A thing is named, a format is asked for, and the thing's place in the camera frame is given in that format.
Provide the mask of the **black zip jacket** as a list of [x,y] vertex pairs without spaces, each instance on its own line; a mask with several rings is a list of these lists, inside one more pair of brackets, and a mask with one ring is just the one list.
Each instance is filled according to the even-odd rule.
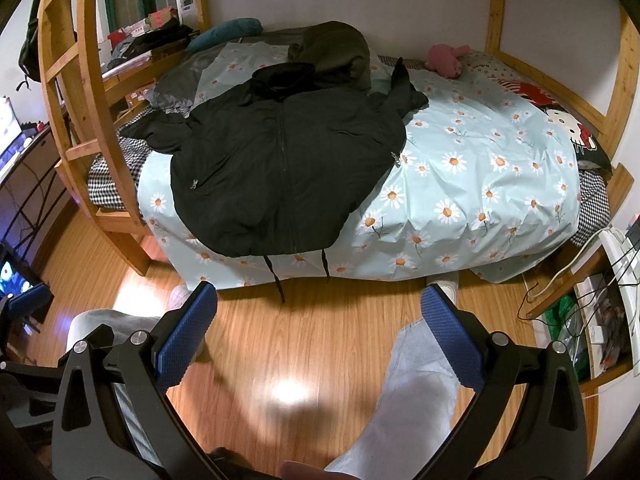
[[288,62],[188,114],[149,108],[122,127],[169,159],[170,195],[198,263],[325,254],[398,162],[427,96],[397,62],[384,92],[342,68]]

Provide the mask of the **person's left grey trouser leg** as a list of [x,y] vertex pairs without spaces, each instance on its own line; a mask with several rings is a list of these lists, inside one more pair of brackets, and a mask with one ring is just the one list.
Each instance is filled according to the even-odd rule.
[[73,319],[67,343],[87,341],[102,332],[110,342],[102,365],[114,389],[116,406],[142,460],[166,470],[191,439],[166,391],[182,381],[204,346],[217,313],[217,291],[203,282],[178,308],[161,318],[140,318],[114,310],[91,310]]

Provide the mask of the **person's grey trouser leg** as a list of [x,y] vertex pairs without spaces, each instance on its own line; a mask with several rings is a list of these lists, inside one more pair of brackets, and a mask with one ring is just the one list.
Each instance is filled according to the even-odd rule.
[[142,460],[166,470],[191,439],[166,391],[182,381],[204,346],[217,313],[217,291],[203,282],[178,308],[161,318],[140,318],[114,310],[91,310],[73,319],[67,343],[87,341],[102,332],[110,342],[102,365],[114,389],[116,406]]
[[450,433],[460,382],[423,318],[402,328],[381,394],[355,443],[326,471],[412,479]]

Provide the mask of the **person's right grey trouser leg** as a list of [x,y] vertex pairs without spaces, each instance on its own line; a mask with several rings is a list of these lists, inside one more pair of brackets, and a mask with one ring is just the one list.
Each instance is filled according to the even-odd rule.
[[423,318],[402,328],[381,394],[355,443],[326,471],[412,479],[450,433],[460,382]]

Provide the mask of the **wooden side shelf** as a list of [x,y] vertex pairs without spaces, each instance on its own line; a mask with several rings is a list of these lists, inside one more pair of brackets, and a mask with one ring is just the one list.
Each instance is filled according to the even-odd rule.
[[[574,292],[576,304],[570,316],[579,315],[582,330],[570,333],[570,338],[584,338],[589,352],[591,378],[580,384],[580,390],[587,394],[596,394],[598,388],[612,382],[630,370],[639,371],[639,244],[632,242],[625,233],[608,226],[594,234],[589,242],[576,254],[564,271],[570,275],[558,287],[547,285],[538,296],[544,298],[538,304],[518,318],[526,322],[540,322],[544,312],[551,309],[555,301]],[[604,298],[617,290],[625,309],[624,319],[629,330],[631,355],[620,359],[606,370],[601,366],[602,350],[600,344],[592,338],[602,321]]]

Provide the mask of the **light blue daisy duvet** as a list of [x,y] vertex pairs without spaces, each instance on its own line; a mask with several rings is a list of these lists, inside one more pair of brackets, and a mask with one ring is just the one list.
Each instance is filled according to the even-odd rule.
[[138,203],[183,281],[228,289],[275,278],[401,281],[470,269],[500,283],[575,234],[580,186],[572,142],[509,89],[516,79],[510,67],[473,51],[455,80],[428,70],[410,77],[430,105],[408,121],[398,161],[324,252],[269,258],[212,252],[176,213],[169,157],[152,153],[141,169]]

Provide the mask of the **computer monitor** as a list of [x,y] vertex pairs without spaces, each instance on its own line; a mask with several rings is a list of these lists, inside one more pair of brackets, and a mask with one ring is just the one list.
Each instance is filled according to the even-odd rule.
[[21,153],[24,134],[15,115],[11,100],[7,96],[1,98],[0,116],[0,150],[1,150],[1,179],[4,179]]

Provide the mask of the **cartoon cat pillow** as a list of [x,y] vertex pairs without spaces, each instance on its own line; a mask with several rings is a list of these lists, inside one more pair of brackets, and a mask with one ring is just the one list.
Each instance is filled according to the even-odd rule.
[[548,116],[550,122],[563,129],[573,144],[578,168],[581,170],[612,172],[611,159],[601,148],[597,138],[549,92],[531,82],[497,78],[498,84],[526,99]]

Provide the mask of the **grey blanket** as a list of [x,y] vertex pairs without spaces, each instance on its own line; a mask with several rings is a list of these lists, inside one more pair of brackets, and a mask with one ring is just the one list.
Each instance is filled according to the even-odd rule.
[[190,56],[163,74],[154,87],[146,92],[145,99],[152,107],[165,113],[188,116],[194,107],[196,89],[203,70],[211,62],[204,54]]

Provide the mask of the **wooden desk with clutter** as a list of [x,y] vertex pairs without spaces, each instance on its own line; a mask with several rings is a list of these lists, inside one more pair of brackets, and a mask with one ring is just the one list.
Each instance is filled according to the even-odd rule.
[[186,46],[194,36],[191,27],[171,18],[160,28],[127,36],[114,47],[102,74],[113,122],[150,96],[160,77],[186,57]]

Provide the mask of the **pink plush toy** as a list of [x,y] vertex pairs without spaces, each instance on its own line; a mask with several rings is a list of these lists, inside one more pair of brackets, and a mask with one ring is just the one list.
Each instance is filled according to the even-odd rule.
[[470,51],[469,46],[454,48],[448,44],[435,44],[427,52],[425,67],[442,78],[458,78],[462,73],[460,58],[468,55]]

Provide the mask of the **teal pillow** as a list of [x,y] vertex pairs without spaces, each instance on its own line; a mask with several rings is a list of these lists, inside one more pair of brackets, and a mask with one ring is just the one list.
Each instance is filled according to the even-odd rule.
[[257,18],[235,18],[199,34],[186,47],[186,53],[198,53],[231,40],[259,36],[261,33],[262,22]]

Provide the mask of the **olive green hooded garment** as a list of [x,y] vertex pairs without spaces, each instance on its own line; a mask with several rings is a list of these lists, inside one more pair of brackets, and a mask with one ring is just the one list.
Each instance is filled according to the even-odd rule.
[[354,26],[329,21],[307,27],[297,44],[288,47],[288,62],[314,64],[316,72],[358,90],[371,88],[370,49]]

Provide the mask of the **dark bag hanging on frame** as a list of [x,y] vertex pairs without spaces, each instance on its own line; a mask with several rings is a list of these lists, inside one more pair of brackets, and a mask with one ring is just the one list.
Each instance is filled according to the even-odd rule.
[[39,52],[38,52],[38,11],[40,0],[32,0],[26,37],[18,56],[18,67],[24,74],[24,79],[17,85],[16,90],[22,87],[30,88],[31,81],[40,81]]

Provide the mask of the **wooden bunk bed frame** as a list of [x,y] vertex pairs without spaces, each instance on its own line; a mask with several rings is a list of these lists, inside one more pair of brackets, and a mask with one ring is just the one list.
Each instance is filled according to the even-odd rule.
[[[502,50],[508,0],[489,0],[485,50],[567,102],[601,136],[613,156],[620,145],[639,79],[639,0],[620,2],[620,57],[605,113],[558,80]],[[80,210],[116,254],[139,275],[151,258],[141,245],[150,235],[138,211],[134,180],[116,140],[116,128],[135,108],[111,120],[100,73],[96,0],[40,0],[38,50],[42,92],[60,160],[55,169]]]

